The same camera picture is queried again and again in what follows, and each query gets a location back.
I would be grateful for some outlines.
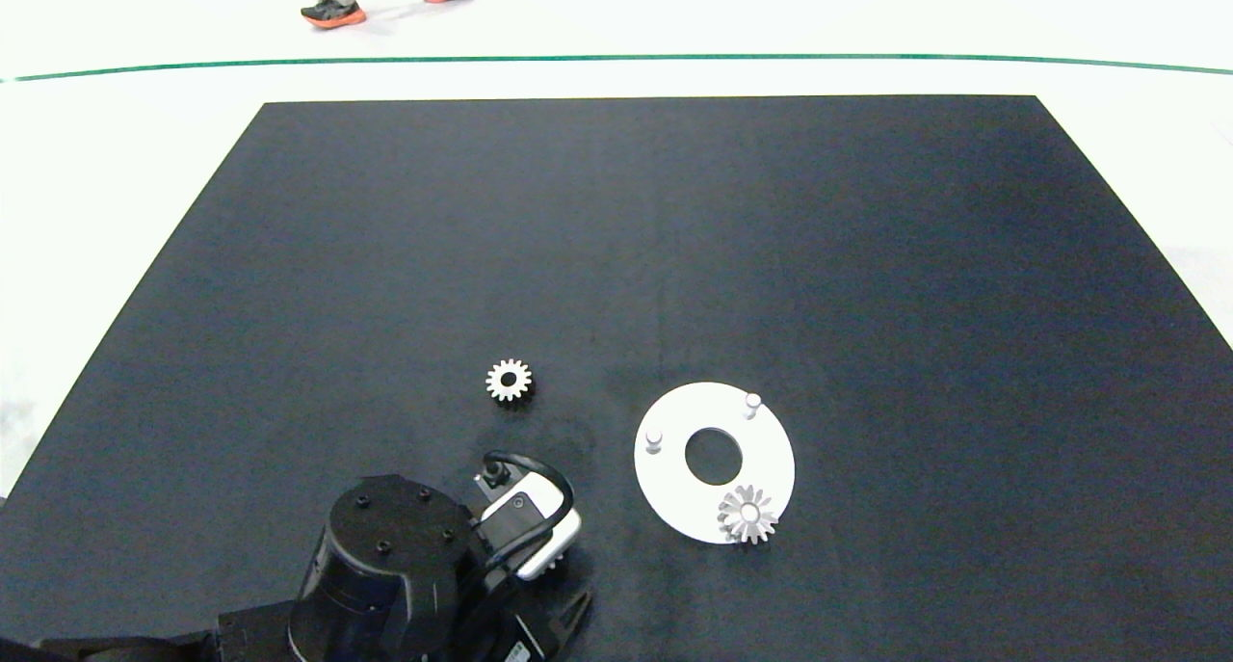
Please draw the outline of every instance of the black cable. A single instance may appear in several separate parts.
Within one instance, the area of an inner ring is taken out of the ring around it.
[[[549,467],[541,461],[525,455],[517,455],[515,452],[506,452],[502,450],[493,450],[492,452],[488,452],[483,456],[483,461],[485,465],[487,465],[488,461],[504,461],[507,465],[515,465],[523,470],[529,470],[530,472],[543,476],[561,492],[561,504],[560,508],[555,509],[551,515],[544,519],[543,523],[528,529],[523,534],[514,537],[509,544],[494,551],[477,571],[473,571],[470,576],[467,576],[467,582],[461,588],[462,592],[475,587],[477,582],[482,582],[486,577],[488,577],[488,573],[496,571],[501,566],[504,566],[514,554],[518,554],[526,545],[538,540],[543,535],[546,535],[547,531],[551,531],[552,528],[557,526],[557,524],[563,520],[563,518],[570,513],[570,509],[573,508],[573,487],[570,486],[570,480],[565,478],[563,473],[557,472],[557,470]]]

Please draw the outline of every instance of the gear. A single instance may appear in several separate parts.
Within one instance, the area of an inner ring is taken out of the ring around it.
[[[502,360],[488,371],[488,393],[498,404],[515,404],[535,391],[531,369],[520,360]]]
[[[755,491],[752,486],[736,487],[729,492],[719,504],[719,521],[727,533],[727,539],[735,541],[758,542],[769,540],[768,535],[774,534],[774,524],[779,518],[767,507],[771,504],[771,496],[764,496],[762,489]]]

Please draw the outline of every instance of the black table surface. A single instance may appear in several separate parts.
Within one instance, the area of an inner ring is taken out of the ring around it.
[[[639,491],[695,381],[788,430],[766,545]],[[0,509],[0,636],[291,598],[356,477],[471,501],[504,447],[577,487],[577,660],[1228,660],[1231,430],[1233,351],[1034,99],[270,104]]]

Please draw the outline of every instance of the white gear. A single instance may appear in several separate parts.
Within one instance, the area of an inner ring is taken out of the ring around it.
[[[509,404],[531,391],[531,369],[520,360],[502,360],[488,371],[488,393],[498,404]]]
[[[772,525],[779,521],[774,513],[767,509],[769,505],[771,496],[764,496],[762,489],[755,491],[752,486],[736,487],[724,497],[724,503],[719,504],[719,521],[731,540],[753,544],[757,544],[758,539],[767,541],[768,535],[774,534]]]

